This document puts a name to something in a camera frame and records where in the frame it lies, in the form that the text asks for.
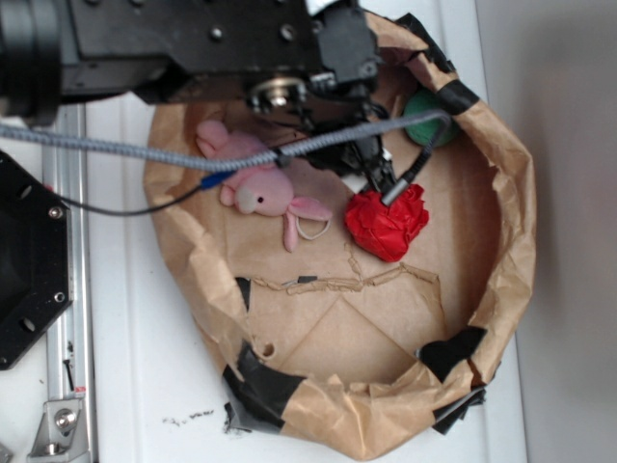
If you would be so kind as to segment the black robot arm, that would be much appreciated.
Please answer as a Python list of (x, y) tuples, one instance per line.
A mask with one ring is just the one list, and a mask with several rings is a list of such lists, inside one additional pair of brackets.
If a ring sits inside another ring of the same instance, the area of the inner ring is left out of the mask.
[(381, 116), (377, 39), (355, 1), (5, 1), (1, 113), (52, 124), (67, 104), (244, 104), (321, 134)]

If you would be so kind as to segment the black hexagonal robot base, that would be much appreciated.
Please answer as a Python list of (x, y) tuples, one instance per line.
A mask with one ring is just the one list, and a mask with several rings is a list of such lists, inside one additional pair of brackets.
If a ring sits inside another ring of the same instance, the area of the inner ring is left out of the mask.
[(1, 153), (1, 369), (13, 368), (71, 302), (67, 207)]

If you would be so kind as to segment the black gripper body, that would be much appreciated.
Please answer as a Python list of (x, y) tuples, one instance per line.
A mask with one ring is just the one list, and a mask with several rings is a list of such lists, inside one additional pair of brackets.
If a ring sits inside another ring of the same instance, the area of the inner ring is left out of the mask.
[(368, 187), (387, 193), (396, 182), (385, 157), (382, 133), (364, 129), (371, 118), (390, 119), (388, 110), (372, 99), (382, 60), (375, 34), (357, 5), (331, 5), (312, 21), (320, 69), (306, 76), (281, 75), (253, 86), (248, 106), (259, 116), (292, 127), (314, 143), (302, 155), (321, 170), (341, 177), (363, 176)]

